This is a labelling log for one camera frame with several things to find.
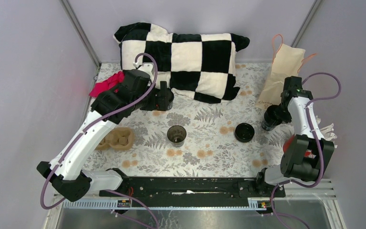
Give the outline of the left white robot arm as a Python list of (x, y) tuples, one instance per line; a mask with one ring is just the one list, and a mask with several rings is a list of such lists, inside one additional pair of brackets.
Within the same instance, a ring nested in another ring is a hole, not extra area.
[(165, 81), (156, 83), (151, 70), (123, 72), (121, 83), (101, 92), (91, 110), (67, 146), (50, 162), (41, 161), (37, 171), (52, 187), (70, 202), (89, 192), (111, 190), (117, 196), (128, 192), (129, 184), (118, 169), (87, 171), (82, 167), (99, 143), (122, 119), (136, 110), (168, 111), (174, 94)]

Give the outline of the stack of black cups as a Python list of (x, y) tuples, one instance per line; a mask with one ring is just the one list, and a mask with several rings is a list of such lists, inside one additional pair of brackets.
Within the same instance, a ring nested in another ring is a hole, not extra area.
[(282, 120), (277, 117), (275, 111), (278, 108), (278, 105), (271, 105), (267, 108), (264, 113), (264, 119), (261, 123), (262, 128), (265, 131), (272, 131), (276, 126), (282, 123)]

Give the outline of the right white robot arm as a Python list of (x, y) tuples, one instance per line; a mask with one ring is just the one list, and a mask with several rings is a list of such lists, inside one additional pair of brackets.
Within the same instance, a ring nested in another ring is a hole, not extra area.
[(264, 130), (292, 123), (294, 134), (283, 148), (280, 165), (264, 168), (257, 174), (254, 190), (262, 197), (273, 191), (273, 185), (294, 182), (303, 187), (317, 186), (334, 152), (334, 143), (325, 140), (318, 128), (313, 110), (316, 99), (302, 85), (302, 78), (287, 77), (280, 104), (269, 106), (264, 113)]

